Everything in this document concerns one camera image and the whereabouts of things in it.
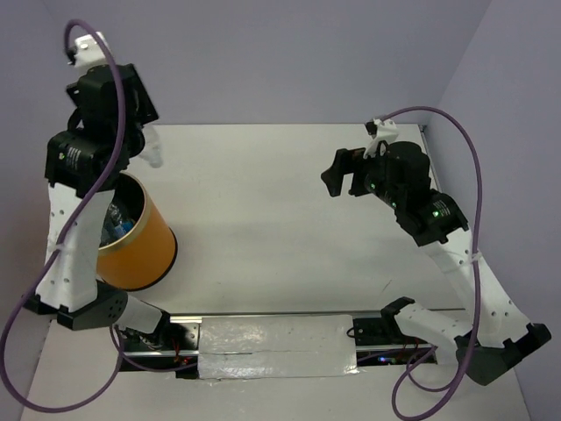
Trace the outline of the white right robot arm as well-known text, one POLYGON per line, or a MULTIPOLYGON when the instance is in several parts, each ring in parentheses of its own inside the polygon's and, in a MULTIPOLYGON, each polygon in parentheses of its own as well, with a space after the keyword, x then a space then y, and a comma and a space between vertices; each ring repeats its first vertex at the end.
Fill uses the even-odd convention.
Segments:
POLYGON ((479 385, 494 382, 544 346, 551 333, 513 303, 484 258, 472 250, 472 231, 454 199, 431 185, 430 159, 415 143, 381 142, 374 153, 339 149, 321 179, 340 196, 352 176, 351 196, 372 194, 393 211, 397 224, 429 256, 454 288, 471 319, 461 322, 399 298, 381 311, 381 333, 392 343, 417 337, 470 360, 465 372, 479 385))

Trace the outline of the clear bottle blue label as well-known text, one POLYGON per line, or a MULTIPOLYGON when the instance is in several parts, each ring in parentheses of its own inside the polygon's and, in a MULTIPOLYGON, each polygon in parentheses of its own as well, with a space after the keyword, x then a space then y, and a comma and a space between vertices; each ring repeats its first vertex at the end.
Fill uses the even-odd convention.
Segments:
POLYGON ((135 225, 126 206, 118 199, 114 199, 105 214, 103 221, 100 246, 107 246, 124 237, 135 225))

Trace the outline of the clear bottle green label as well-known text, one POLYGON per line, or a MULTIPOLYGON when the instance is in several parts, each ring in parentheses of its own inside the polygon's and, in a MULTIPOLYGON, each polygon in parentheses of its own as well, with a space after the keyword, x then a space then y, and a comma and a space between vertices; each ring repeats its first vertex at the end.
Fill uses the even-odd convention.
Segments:
POLYGON ((138 157, 145 161, 151 168, 161 168, 163 165, 163 157, 159 134, 153 126, 149 125, 144 127, 143 135, 145 146, 138 157))

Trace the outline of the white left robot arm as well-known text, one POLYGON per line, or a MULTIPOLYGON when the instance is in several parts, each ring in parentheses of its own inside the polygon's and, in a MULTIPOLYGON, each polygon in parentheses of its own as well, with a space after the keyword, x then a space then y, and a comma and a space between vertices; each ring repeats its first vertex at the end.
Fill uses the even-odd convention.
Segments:
POLYGON ((126 64, 117 71, 94 66, 66 88, 75 111, 46 149, 46 269, 25 306, 56 315, 72 331, 132 329, 158 350, 172 337, 168 314, 97 278, 103 221, 118 177, 143 151, 144 126, 159 117, 137 69, 126 64))

